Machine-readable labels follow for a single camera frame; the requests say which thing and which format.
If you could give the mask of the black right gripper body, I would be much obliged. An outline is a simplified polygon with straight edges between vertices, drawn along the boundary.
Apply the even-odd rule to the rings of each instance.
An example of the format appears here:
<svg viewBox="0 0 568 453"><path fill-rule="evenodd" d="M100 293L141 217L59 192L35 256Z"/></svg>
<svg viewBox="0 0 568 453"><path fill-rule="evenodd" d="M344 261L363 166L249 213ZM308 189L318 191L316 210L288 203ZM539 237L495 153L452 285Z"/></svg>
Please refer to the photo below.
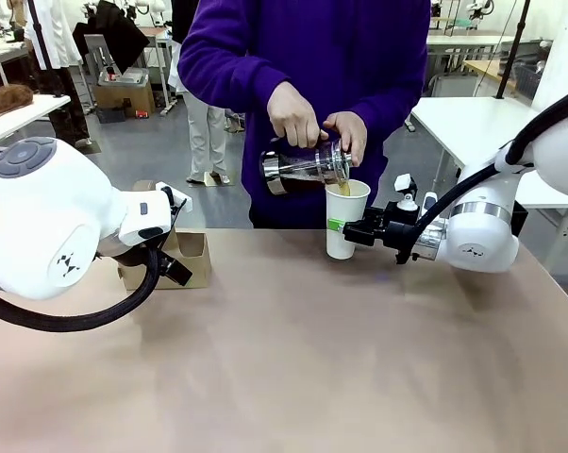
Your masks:
<svg viewBox="0 0 568 453"><path fill-rule="evenodd" d="M415 226L419 214L420 208L417 205L413 210L402 210L398 203L393 201L384 209L369 207L359 222L359 243L374 246L376 241L382 241L385 247L397 251L397 264L406 264L411 254L409 231Z"/></svg>

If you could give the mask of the person's left hand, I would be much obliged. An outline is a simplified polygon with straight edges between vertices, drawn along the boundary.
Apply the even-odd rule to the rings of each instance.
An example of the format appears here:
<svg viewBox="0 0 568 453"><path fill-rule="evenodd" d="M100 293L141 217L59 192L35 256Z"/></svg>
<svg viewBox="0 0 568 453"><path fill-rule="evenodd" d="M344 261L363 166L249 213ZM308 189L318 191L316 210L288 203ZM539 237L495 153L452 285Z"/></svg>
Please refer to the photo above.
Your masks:
<svg viewBox="0 0 568 453"><path fill-rule="evenodd" d="M324 126L340 135L342 151L351 156L354 167L359 167L367 144L367 127L363 120L353 111L340 111L330 114Z"/></svg>

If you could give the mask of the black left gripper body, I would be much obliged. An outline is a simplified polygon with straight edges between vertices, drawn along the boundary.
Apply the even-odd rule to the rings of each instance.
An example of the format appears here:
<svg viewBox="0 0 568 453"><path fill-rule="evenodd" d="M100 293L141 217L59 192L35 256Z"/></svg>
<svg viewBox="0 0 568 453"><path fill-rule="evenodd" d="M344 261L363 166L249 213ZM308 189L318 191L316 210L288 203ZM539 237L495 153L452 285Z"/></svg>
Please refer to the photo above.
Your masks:
<svg viewBox="0 0 568 453"><path fill-rule="evenodd" d="M185 287L192 278L192 271L189 268L166 254L159 256L159 274L181 287Z"/></svg>

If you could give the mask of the person's right hand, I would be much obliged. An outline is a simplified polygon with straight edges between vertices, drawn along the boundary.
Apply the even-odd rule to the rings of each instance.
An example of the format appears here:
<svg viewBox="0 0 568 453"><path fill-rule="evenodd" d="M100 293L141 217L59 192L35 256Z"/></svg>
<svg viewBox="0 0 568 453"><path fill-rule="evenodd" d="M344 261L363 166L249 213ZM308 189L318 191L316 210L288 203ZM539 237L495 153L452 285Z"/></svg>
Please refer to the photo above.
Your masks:
<svg viewBox="0 0 568 453"><path fill-rule="evenodd" d="M290 83L282 82L272 92L267 113L278 138L285 138L290 146L313 148L328 134L317 123L311 104Z"/></svg>

